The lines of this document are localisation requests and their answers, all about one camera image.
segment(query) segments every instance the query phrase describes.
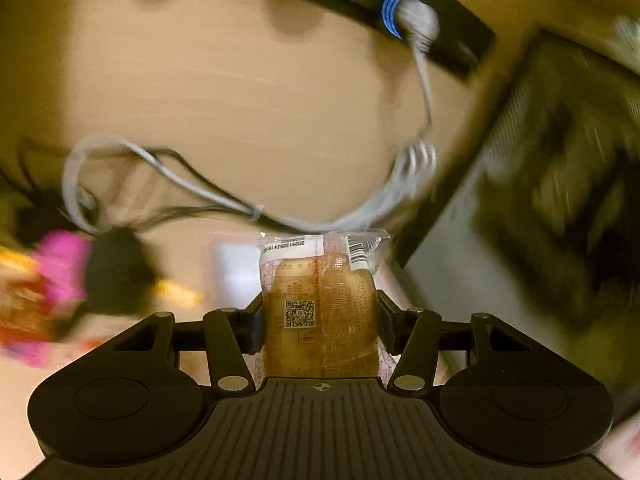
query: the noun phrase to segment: blue cable connector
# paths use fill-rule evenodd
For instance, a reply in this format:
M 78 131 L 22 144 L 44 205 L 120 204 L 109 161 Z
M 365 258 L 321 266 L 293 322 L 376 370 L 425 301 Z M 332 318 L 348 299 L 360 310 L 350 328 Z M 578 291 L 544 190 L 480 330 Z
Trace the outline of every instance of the blue cable connector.
M 402 40 L 402 36 L 396 27 L 396 7 L 402 0 L 385 0 L 382 2 L 382 22 L 386 30 L 391 32 L 396 38 Z

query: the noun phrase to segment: plastic wrapper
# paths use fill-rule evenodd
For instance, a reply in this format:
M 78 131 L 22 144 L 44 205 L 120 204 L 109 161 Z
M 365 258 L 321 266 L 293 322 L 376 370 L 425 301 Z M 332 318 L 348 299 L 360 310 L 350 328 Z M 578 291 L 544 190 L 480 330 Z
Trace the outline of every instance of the plastic wrapper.
M 532 192 L 533 209 L 557 238 L 580 216 L 594 188 L 611 171 L 624 128 L 608 115 L 583 107 Z
M 640 70 L 640 20 L 617 17 L 610 36 L 612 56 L 636 71 Z
M 284 238 L 262 247 L 265 376 L 371 377 L 380 368 L 372 269 L 384 231 Z
M 0 344 L 49 340 L 52 323 L 43 279 L 4 284 L 0 293 Z

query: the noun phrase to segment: qr code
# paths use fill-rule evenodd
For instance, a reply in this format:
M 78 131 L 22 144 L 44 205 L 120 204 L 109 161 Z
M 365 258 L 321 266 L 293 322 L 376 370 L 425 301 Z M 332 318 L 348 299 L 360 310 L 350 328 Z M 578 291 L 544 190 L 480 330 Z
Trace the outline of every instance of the qr code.
M 284 328 L 313 328 L 315 326 L 315 301 L 284 302 Z

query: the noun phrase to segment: ribbed black surface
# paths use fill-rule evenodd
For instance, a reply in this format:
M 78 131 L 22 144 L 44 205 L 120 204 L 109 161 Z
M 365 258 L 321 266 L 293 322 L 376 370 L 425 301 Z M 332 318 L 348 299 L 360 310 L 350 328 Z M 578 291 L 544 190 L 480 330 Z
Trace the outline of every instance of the ribbed black surface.
M 373 379 L 270 379 L 218 403 L 181 448 L 148 463 L 91 468 L 50 458 L 29 480 L 611 480 L 596 459 L 522 467 L 494 462 L 442 429 L 430 407 Z

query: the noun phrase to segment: bundled wires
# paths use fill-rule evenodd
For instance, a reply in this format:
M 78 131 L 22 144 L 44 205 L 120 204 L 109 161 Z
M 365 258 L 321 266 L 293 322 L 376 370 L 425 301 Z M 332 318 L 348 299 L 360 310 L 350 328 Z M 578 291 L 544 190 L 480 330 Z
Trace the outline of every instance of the bundled wires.
M 194 178 L 199 180 L 205 186 L 209 187 L 210 189 L 216 190 L 217 192 L 220 192 L 222 194 L 226 194 L 230 198 L 233 198 L 234 200 L 239 201 L 239 199 L 226 193 L 224 190 L 215 186 L 215 184 L 213 184 L 211 181 L 207 180 L 206 177 L 204 177 L 202 174 L 198 173 L 198 171 L 196 171 L 196 169 L 193 166 L 191 166 L 184 159 L 184 157 L 180 153 L 176 152 L 175 150 L 171 150 L 170 148 L 144 148 L 144 150 L 149 152 L 150 154 L 152 154 L 154 157 L 158 159 L 171 158 L 173 160 L 176 160 L 185 170 L 187 170 L 189 174 L 191 174 Z M 61 160 L 64 160 L 69 154 L 69 150 L 67 149 L 59 148 L 56 146 L 49 146 L 40 142 L 36 142 L 36 140 L 33 140 L 29 137 L 23 137 L 17 146 L 17 160 L 18 160 L 18 166 L 20 167 L 22 176 L 24 177 L 24 180 L 28 183 L 28 187 L 18 184 L 15 180 L 9 177 L 1 168 L 0 168 L 0 180 L 5 180 L 12 189 L 21 193 L 21 195 L 23 195 L 33 204 L 33 206 L 36 206 L 39 208 L 56 209 L 62 217 L 69 219 L 70 227 L 75 225 L 75 227 L 87 232 L 88 234 L 97 234 L 98 232 L 105 231 L 110 227 L 107 222 L 101 222 L 101 224 L 98 225 L 97 221 L 99 221 L 99 218 L 97 218 L 96 214 L 92 214 L 90 219 L 86 219 L 86 225 L 84 226 L 77 225 L 76 222 L 72 221 L 71 216 L 68 214 L 65 204 L 63 203 L 62 196 L 58 192 L 56 192 L 56 190 L 54 189 L 51 189 L 51 188 L 44 189 L 40 184 L 36 182 L 36 179 L 31 174 L 31 171 L 29 169 L 30 165 L 28 161 L 28 154 L 30 152 L 38 153 L 40 156 L 45 156 L 47 158 L 61 159 Z M 110 150 L 107 153 L 101 153 L 101 155 L 103 155 L 104 158 L 112 159 L 112 158 L 130 157 L 133 154 L 131 152 L 123 152 L 122 150 L 117 150 L 117 151 Z M 144 190 L 142 190 L 142 192 L 138 194 L 136 199 L 138 199 L 138 197 L 142 195 L 143 191 Z M 97 213 L 96 210 L 103 210 L 103 206 L 98 202 L 97 198 L 94 195 L 92 195 L 83 186 L 78 186 L 76 188 L 76 195 L 77 195 L 79 206 L 81 207 L 81 212 L 83 212 L 84 216 L 86 215 L 86 212 L 89 210 L 91 210 L 93 213 Z M 150 218 L 138 219 L 132 222 L 130 226 L 136 230 L 143 231 L 143 230 L 151 229 L 161 223 L 180 219 L 180 218 L 196 216 L 206 212 L 225 212 L 225 211 L 227 210 L 224 208 L 221 208 L 219 206 L 211 206 L 211 205 L 195 206 L 195 207 L 166 206 L 156 211 Z
M 91 225 L 82 214 L 78 203 L 79 177 L 82 166 L 94 152 L 117 148 L 135 154 L 176 186 L 207 203 L 201 207 L 174 206 L 165 208 L 147 220 L 132 224 L 134 228 L 139 230 L 204 212 L 240 215 L 262 226 L 294 233 L 352 232 L 368 228 L 381 221 L 407 197 L 413 196 L 420 184 L 433 174 L 436 167 L 435 150 L 428 141 L 428 133 L 432 123 L 432 97 L 425 56 L 431 43 L 438 35 L 438 20 L 433 9 L 418 0 L 398 0 L 397 8 L 397 18 L 406 33 L 418 71 L 426 111 L 426 127 L 416 141 L 398 152 L 385 185 L 353 212 L 335 221 L 325 223 L 267 215 L 261 206 L 244 202 L 207 180 L 179 154 L 169 148 L 146 149 L 127 139 L 89 136 L 73 147 L 65 161 L 62 196 L 70 218 L 79 228 L 89 233 L 98 235 L 104 231 L 103 228 Z M 190 182 L 169 169 L 161 160 L 161 156 L 164 155 L 172 156 L 180 162 L 198 183 Z

